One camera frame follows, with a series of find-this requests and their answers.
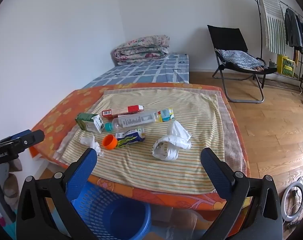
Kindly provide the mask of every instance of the red cardboard box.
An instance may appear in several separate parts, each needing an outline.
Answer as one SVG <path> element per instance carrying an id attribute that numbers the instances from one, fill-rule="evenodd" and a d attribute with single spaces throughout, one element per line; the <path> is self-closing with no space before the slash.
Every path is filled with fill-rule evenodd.
<path id="1" fill-rule="evenodd" d="M 122 108 L 112 108 L 112 109 L 103 110 L 101 112 L 101 115 L 102 117 L 112 120 L 122 114 L 136 114 L 143 110 L 144 110 L 143 106 L 134 105 L 134 106 L 126 106 Z"/>

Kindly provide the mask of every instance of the crumpled plastic bag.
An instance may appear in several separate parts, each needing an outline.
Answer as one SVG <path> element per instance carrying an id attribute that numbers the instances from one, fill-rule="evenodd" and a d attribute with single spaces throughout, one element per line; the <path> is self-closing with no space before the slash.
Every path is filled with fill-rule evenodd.
<path id="1" fill-rule="evenodd" d="M 97 153 L 97 156 L 100 156 L 100 157 L 104 156 L 104 152 L 101 151 L 101 149 L 99 147 L 99 143 L 95 142 L 95 136 L 94 135 L 91 138 L 81 136 L 80 137 L 80 143 L 94 149 Z"/>
<path id="2" fill-rule="evenodd" d="M 190 138 L 191 134 L 178 121 L 174 121 L 168 126 L 167 135 L 154 143 L 151 149 L 152 155 L 162 161 L 176 160 L 180 148 L 191 148 Z"/>

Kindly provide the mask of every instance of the blue laundry basket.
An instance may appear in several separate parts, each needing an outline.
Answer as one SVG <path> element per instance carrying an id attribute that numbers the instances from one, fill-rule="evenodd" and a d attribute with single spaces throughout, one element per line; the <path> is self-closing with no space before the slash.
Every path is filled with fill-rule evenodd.
<path id="1" fill-rule="evenodd" d="M 86 182 L 71 202 L 101 240 L 141 240 L 150 231 L 150 205 Z"/>

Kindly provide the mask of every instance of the plastic bag on floor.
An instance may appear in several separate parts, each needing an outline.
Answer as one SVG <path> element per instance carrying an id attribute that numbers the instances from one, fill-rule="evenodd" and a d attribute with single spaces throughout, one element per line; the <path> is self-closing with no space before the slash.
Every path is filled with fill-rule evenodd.
<path id="1" fill-rule="evenodd" d="M 193 233 L 197 221 L 197 215 L 187 209 L 170 209 L 162 206 L 152 207 L 152 226 L 151 232 L 144 237 L 144 240 L 155 239 L 153 236 L 155 234 L 160 239 L 164 240 L 192 240 Z M 163 209 L 163 218 L 170 215 L 169 221 L 164 221 L 162 218 L 160 220 L 155 220 L 157 218 L 153 217 L 156 209 Z"/>

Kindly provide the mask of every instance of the folded quilt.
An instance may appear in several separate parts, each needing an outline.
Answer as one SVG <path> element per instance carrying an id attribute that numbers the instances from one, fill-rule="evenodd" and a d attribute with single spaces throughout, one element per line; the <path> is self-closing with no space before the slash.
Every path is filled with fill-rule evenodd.
<path id="1" fill-rule="evenodd" d="M 217 50 L 224 60 L 224 63 L 230 62 L 240 68 L 257 70 L 258 67 L 262 67 L 262 63 L 256 60 L 254 57 L 241 50 Z"/>
<path id="2" fill-rule="evenodd" d="M 168 57 L 169 37 L 154 35 L 138 38 L 119 45 L 114 57 L 119 64 L 159 60 Z"/>

